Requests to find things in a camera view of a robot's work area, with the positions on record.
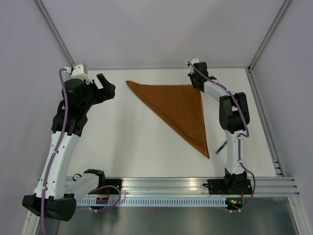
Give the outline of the orange-brown cloth napkin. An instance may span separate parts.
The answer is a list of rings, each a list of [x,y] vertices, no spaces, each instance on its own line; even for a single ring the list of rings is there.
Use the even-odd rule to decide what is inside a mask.
[[[148,85],[130,80],[126,84],[179,136],[210,158],[199,90],[192,85]]]

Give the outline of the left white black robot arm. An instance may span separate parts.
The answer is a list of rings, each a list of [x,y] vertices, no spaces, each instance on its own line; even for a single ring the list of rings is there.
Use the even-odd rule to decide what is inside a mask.
[[[65,187],[67,171],[75,147],[88,121],[93,105],[113,99],[116,86],[103,74],[97,74],[102,88],[94,81],[72,77],[63,84],[62,96],[52,122],[50,150],[43,173],[31,195],[22,205],[36,216],[69,221],[77,203],[89,192],[103,193],[107,188],[102,170],[87,169],[69,188]]]

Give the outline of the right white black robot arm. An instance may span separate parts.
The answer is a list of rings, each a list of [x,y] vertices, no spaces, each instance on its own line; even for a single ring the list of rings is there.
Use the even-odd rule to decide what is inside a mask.
[[[234,93],[210,76],[207,64],[198,59],[186,61],[193,88],[210,95],[219,103],[219,123],[225,131],[227,162],[222,180],[208,180],[205,185],[211,195],[252,195],[253,187],[247,178],[249,170],[243,163],[243,138],[249,137],[250,122],[246,94]]]

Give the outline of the green-handled steel knife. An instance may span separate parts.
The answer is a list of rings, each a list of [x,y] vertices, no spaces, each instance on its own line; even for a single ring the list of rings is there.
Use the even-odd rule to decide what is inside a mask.
[[[216,155],[218,155],[227,145],[227,141],[225,141],[215,152]]]

